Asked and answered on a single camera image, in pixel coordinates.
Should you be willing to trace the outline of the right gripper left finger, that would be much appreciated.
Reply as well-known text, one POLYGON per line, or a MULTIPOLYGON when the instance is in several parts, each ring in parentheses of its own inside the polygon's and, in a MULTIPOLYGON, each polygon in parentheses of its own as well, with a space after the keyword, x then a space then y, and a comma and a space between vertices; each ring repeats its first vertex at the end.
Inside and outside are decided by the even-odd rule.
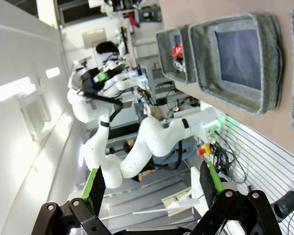
POLYGON ((55 202, 41 206, 31 235, 69 235, 78 228, 85 235, 110 235, 98 217, 105 189, 101 168, 91 170, 80 196, 61 206, 55 202))

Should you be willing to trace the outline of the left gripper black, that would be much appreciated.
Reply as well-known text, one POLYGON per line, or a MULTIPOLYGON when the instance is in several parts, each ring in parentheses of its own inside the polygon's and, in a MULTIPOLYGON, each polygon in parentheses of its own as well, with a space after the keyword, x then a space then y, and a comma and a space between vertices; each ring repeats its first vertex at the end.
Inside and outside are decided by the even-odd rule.
MULTIPOLYGON (((124 64, 120 64, 116 67, 117 72, 122 72, 123 70, 124 70, 124 64)), ((98 69, 90 69, 81 75, 81 80, 82 80, 83 91, 97 92, 98 86, 96 85, 96 83, 105 82, 106 73, 99 72, 98 69)))

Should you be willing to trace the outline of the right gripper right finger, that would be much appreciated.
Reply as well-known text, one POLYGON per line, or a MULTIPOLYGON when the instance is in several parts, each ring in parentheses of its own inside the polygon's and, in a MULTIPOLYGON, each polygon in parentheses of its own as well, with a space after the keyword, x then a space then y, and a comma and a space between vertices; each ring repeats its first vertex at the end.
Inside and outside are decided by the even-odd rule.
POLYGON ((229 221, 237 221, 243 235, 282 235, 274 212, 261 190, 243 195, 225 189, 210 161, 200 165, 199 182, 208 211, 191 231, 191 235, 220 235, 229 221))

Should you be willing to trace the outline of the crushed red drink can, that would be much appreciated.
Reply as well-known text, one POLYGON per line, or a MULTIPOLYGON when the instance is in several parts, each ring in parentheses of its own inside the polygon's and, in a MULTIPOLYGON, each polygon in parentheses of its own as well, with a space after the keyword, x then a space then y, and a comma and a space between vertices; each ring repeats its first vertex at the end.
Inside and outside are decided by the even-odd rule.
POLYGON ((172 53, 172 56, 173 56, 174 58, 182 58, 182 57, 183 57, 183 48, 182 48, 182 44, 181 44, 181 43, 176 44, 176 45, 173 47, 171 53, 172 53))

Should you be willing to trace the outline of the yellow red emergency stop button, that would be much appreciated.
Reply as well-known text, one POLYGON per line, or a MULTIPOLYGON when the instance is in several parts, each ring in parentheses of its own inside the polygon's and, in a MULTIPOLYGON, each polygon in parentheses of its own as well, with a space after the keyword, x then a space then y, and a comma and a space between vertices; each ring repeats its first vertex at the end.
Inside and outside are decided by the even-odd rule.
POLYGON ((198 156, 203 156, 203 157, 208 157, 212 154, 212 149, 211 149, 211 144, 206 143, 203 144, 200 149, 197 150, 197 155, 198 156))

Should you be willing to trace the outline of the grey metal equipment rack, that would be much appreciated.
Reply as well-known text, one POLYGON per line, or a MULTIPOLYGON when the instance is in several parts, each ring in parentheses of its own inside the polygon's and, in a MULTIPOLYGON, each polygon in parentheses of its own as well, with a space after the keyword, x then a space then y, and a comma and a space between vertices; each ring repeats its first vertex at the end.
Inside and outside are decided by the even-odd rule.
POLYGON ((179 91, 175 82, 163 75, 158 55, 141 57, 136 62, 147 76, 149 100, 153 105, 167 106, 171 113, 200 106, 199 100, 179 91))

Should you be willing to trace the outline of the seated person in blue jeans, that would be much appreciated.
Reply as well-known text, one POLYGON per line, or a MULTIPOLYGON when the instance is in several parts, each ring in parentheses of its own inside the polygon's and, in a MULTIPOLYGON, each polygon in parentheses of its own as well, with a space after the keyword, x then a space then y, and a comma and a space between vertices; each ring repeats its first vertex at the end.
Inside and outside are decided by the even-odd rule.
MULTIPOLYGON (((189 158, 196 156, 197 151, 197 140, 195 139, 184 139, 182 141, 182 158, 181 160, 187 160, 189 158)), ((162 166, 169 166, 173 167, 175 166, 176 161, 178 160, 178 154, 179 154, 179 145, 176 144, 173 149, 171 150, 171 153, 169 153, 166 156, 163 157, 156 157, 152 156, 147 165, 140 171, 139 174, 132 177, 131 179, 135 182, 141 182, 144 176, 147 176, 153 172, 155 172, 158 168, 154 167, 153 165, 162 165, 162 166)))

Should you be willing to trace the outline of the small rectangular ceiling light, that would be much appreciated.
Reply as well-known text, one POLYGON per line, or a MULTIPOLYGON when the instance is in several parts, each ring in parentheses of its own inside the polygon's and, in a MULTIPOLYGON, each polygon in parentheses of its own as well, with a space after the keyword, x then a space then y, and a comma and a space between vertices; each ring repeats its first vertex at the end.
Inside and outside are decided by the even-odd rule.
POLYGON ((60 75, 59 67, 54 67, 54 68, 46 70, 46 76, 48 79, 51 79, 51 78, 56 77, 58 75, 60 75))

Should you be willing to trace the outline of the black cylinder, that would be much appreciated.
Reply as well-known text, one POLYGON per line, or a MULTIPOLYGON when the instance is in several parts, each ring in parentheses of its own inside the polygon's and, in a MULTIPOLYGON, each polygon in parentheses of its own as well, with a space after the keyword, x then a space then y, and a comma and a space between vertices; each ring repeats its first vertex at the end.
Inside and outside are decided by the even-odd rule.
POLYGON ((281 223, 294 211, 294 191, 290 190, 271 204, 276 221, 281 223))

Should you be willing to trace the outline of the large rectangular ceiling light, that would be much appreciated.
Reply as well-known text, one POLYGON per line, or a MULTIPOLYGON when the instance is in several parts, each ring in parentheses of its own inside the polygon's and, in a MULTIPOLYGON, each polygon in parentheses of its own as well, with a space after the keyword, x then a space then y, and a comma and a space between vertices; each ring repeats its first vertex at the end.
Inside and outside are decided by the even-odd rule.
POLYGON ((0 101, 26 91, 32 85, 29 77, 24 77, 0 86, 0 101))

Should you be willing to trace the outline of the ribbed aluminium base plate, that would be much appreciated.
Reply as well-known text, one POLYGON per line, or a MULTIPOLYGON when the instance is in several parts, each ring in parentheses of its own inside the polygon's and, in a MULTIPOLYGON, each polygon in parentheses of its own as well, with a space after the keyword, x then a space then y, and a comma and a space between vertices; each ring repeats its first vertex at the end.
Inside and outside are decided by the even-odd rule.
MULTIPOLYGON (((294 191, 294 155, 229 116, 220 117, 220 124, 216 139, 237 158, 229 173, 240 193, 259 189, 273 203, 294 191)), ((294 235, 294 212, 280 223, 280 229, 283 235, 294 235)))

